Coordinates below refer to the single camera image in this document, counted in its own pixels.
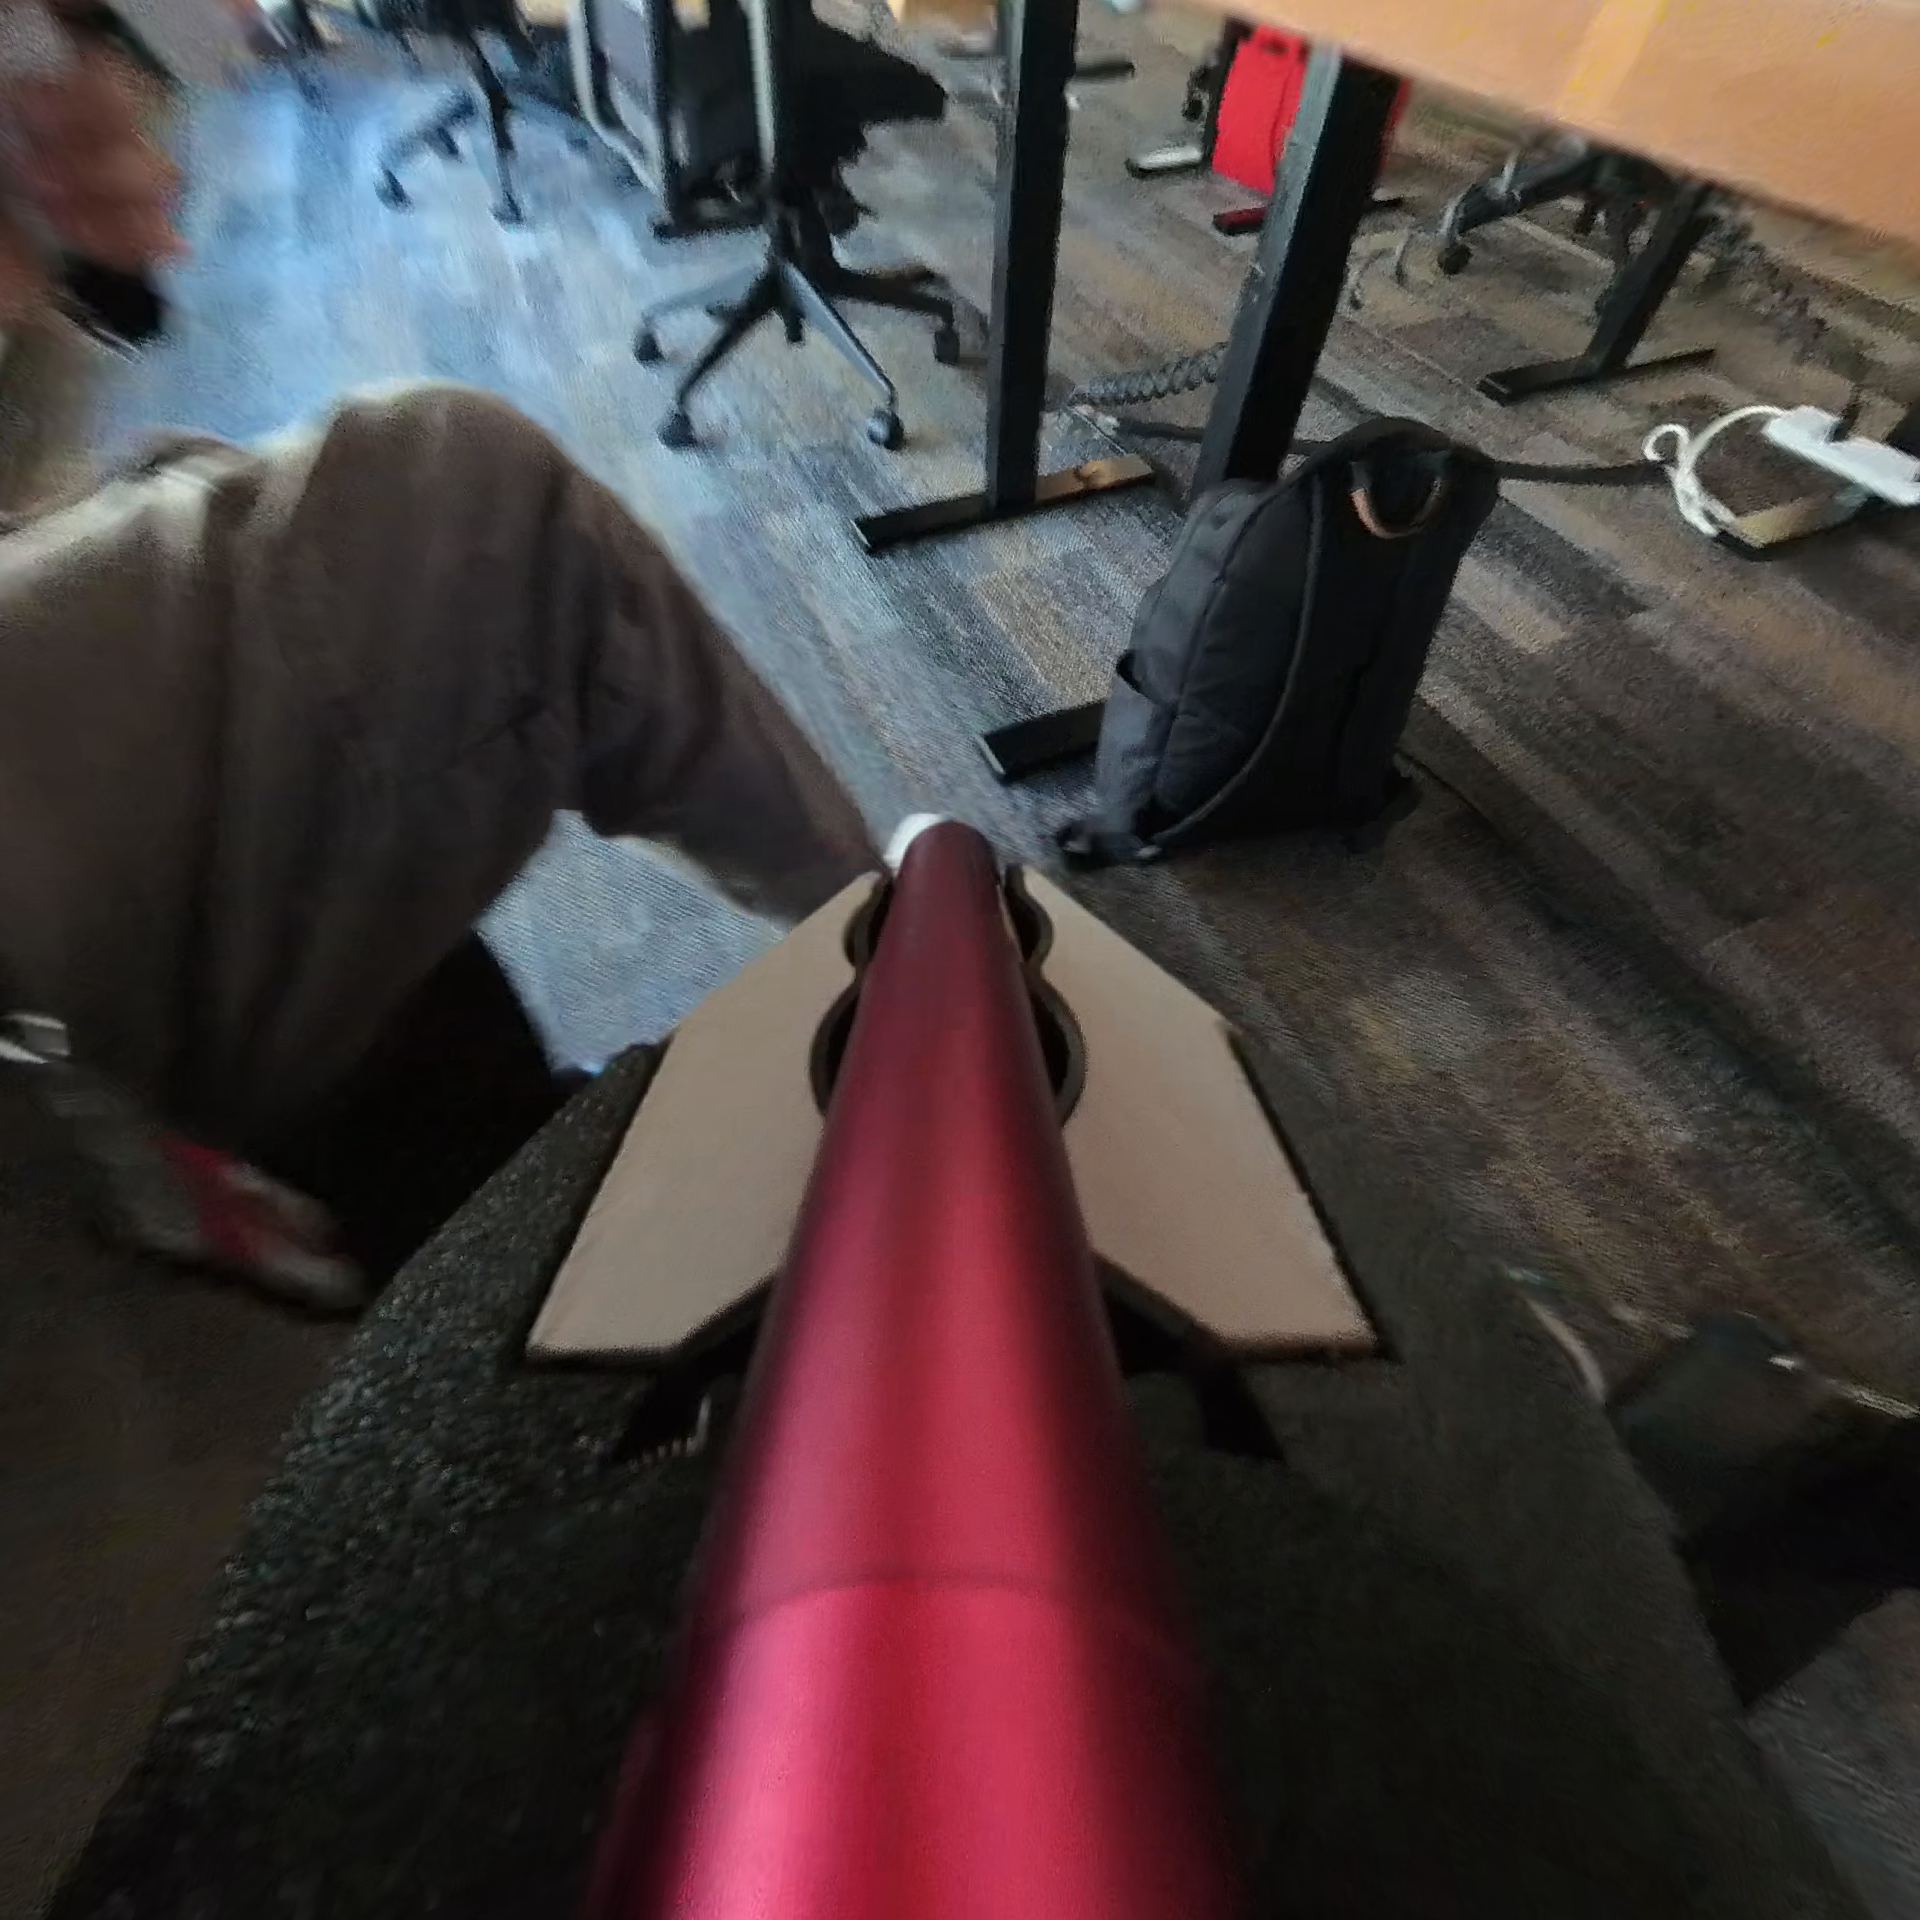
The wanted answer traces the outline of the white power strip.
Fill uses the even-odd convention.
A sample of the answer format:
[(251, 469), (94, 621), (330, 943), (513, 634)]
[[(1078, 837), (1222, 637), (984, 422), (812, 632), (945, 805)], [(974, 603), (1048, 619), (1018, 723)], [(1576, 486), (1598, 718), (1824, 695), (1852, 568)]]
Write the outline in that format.
[(1720, 538), (1746, 560), (1772, 560), (1793, 543), (1824, 537), (1882, 514), (1919, 510), (1919, 408), (1884, 438), (1856, 431), (1817, 407), (1769, 408), (1763, 438), (1810, 469), (1810, 494), (1732, 515)]

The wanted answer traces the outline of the black office chair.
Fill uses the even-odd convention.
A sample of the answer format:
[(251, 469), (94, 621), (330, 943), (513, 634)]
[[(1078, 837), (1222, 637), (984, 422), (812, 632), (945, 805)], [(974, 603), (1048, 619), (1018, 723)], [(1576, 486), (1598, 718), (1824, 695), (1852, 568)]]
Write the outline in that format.
[(872, 442), (898, 449), (895, 379), (848, 321), (848, 304), (922, 317), (932, 357), (959, 359), (947, 281), (926, 266), (860, 269), (836, 241), (864, 216), (848, 170), (888, 127), (938, 125), (945, 83), (888, 42), (818, 18), (815, 3), (570, 3), (568, 47), (592, 127), (656, 197), (660, 238), (750, 230), (760, 258), (730, 278), (663, 297), (633, 331), (633, 360), (665, 359), (665, 323), (712, 317), (659, 422), (667, 447), (698, 440), (703, 383), (764, 323), (809, 336), (873, 387)]
[(425, 162), (458, 162), (470, 134), (481, 134), (491, 162), (494, 216), (521, 224), (514, 181), (514, 114), (534, 103), (528, 64), (536, 45), (519, 3), (407, 1), (407, 3), (259, 3), (276, 55), (289, 64), (304, 106), (342, 118), (332, 58), (360, 51), (361, 41), (387, 41), (402, 65), (425, 74), (424, 49), (448, 56), (446, 74), (428, 106), (387, 127), (375, 143), (371, 186), (378, 205), (407, 209), (415, 203), (412, 174)]

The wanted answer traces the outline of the red bag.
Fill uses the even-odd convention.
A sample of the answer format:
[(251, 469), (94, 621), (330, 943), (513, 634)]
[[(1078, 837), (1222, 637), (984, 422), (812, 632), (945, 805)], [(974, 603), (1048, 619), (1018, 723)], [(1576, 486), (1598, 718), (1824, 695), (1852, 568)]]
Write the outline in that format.
[(1295, 31), (1230, 19), (1224, 47), (1207, 168), (1264, 201), (1305, 96), (1314, 45)]

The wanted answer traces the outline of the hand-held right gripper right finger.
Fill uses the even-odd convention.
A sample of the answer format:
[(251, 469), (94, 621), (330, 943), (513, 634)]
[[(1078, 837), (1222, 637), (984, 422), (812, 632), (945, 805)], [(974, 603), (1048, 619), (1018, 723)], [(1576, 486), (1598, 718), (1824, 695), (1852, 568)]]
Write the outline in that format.
[(1240, 1358), (1376, 1354), (1230, 1022), (1043, 872), (1010, 872), (1010, 911), (1072, 1037), (1064, 1144), (1096, 1256)]

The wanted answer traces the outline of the black backpack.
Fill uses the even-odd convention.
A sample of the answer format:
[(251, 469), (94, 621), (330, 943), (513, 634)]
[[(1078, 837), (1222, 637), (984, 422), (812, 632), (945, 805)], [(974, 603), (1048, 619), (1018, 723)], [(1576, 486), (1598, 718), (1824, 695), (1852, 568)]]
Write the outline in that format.
[(1497, 466), (1427, 424), (1360, 422), (1282, 478), (1188, 510), (1099, 714), (1083, 869), (1286, 832), (1376, 843), (1414, 806), (1400, 763)]

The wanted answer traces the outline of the person's left hand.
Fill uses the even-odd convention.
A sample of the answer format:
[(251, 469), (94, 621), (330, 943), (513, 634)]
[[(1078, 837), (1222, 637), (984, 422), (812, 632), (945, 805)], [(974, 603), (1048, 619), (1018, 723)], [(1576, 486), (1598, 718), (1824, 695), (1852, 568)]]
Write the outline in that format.
[(147, 72), (47, 3), (6, 3), (3, 323), (44, 317), (59, 253), (119, 271), (180, 250), (179, 174), (145, 120)]

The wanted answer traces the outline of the person's trouser leg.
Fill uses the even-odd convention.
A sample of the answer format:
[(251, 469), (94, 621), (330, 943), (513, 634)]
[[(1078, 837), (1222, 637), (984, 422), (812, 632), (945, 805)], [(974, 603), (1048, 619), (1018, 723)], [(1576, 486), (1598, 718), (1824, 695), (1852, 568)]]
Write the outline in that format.
[(483, 390), (175, 438), (6, 522), (3, 641), (6, 1015), (282, 1184), (563, 810), (783, 923), (881, 864), (656, 534)]

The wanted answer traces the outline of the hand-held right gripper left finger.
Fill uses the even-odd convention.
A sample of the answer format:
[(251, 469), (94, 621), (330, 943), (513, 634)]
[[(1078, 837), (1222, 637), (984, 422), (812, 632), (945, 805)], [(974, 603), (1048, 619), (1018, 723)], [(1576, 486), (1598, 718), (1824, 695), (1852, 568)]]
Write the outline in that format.
[(856, 983), (856, 879), (663, 1043), (527, 1338), (540, 1362), (682, 1353), (780, 1267), (825, 1131), (812, 1055)]

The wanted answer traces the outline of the red electric screwdriver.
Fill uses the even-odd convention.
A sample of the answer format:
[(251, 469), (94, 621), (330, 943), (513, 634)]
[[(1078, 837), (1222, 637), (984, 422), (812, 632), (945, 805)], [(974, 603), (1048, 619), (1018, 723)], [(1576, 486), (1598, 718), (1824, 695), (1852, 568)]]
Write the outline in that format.
[(1243, 1914), (985, 837), (905, 845), (582, 1914)]

